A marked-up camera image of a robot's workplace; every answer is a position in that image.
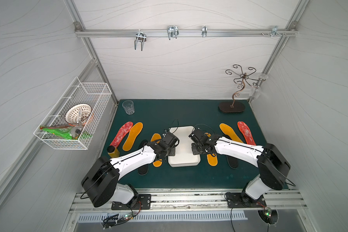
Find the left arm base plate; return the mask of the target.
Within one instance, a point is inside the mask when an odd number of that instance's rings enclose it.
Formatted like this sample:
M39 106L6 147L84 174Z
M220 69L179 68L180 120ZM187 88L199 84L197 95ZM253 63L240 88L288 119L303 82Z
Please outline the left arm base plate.
M112 210L149 210L151 208L151 194L138 194L126 204L112 202Z

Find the fuzzy yellow insole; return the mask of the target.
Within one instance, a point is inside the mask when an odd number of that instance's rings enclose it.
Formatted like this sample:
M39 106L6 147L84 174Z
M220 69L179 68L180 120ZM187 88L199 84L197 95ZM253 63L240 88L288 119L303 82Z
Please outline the fuzzy yellow insole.
M161 135L158 133L153 134L153 136L151 137L152 142L159 140L159 139L161 139ZM162 165L162 159L158 159L158 160L153 162L154 167L160 167L161 165Z
M218 164L218 159L216 153L207 154L207 162L210 166L215 167Z

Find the white storage box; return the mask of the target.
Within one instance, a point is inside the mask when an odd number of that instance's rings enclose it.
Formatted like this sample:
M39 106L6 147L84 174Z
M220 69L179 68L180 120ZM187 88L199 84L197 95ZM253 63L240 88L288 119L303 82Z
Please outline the white storage box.
M197 166L200 163L200 155L193 154L191 146L193 141L189 138L193 129L193 126L169 129L169 132L179 139L179 145L175 148L175 155L168 158L168 163L171 167Z

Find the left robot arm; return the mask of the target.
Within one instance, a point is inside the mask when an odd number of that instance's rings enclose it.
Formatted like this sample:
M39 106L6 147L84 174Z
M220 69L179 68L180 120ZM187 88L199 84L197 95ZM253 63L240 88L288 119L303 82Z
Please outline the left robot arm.
M141 149L118 158L98 158L81 181L94 207L101 207L110 200L128 205L137 204L139 194L131 185L122 185L119 180L128 173L167 157L172 149L179 145L179 139L172 133L153 142L148 142Z

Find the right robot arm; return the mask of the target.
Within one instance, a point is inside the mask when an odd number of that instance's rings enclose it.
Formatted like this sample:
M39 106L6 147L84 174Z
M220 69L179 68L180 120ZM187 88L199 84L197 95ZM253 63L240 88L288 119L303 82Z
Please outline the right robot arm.
M269 190L284 188L291 166L275 145L248 145L218 134L209 136L201 129L194 129L189 138L196 154L225 155L258 168L259 174L242 191L250 200L257 201Z

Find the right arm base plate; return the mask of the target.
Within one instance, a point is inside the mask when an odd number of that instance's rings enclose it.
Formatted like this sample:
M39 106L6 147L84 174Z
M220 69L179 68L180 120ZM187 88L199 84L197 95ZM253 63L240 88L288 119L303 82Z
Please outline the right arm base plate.
M245 193L226 192L224 198L228 208L265 208L266 203L262 196L258 200L254 200Z

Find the black insole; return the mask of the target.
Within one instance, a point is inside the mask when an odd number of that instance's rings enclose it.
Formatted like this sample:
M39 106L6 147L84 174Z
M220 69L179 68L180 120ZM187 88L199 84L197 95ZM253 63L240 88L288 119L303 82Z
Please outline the black insole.
M227 162L232 169L236 169L239 166L239 162L237 158L227 156Z
M141 141L141 143L139 145L139 149L143 148L147 143L148 143L148 140ZM144 176L147 173L148 173L148 164L145 164L145 165L138 168L138 174L140 176Z

